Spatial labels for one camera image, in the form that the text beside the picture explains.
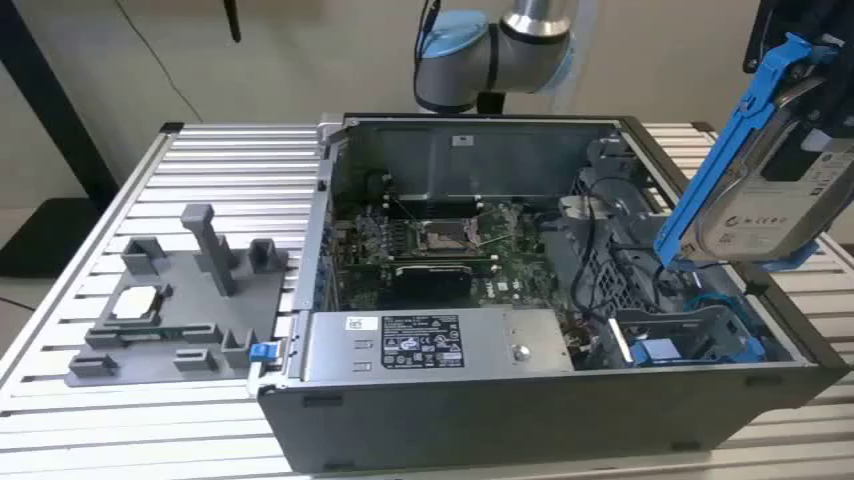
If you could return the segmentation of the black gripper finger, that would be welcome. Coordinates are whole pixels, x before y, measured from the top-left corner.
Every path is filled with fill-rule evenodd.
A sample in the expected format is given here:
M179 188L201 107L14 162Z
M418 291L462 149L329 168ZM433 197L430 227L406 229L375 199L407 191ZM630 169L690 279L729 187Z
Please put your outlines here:
M800 180L824 154L853 147L853 50L842 49L820 73L822 82L789 108L784 141L761 173L769 181Z
M746 74L753 74L757 71L760 62L769 49L769 47L766 46L769 40L769 31L772 29L776 10L780 4L780 0L760 1L744 56L744 72Z

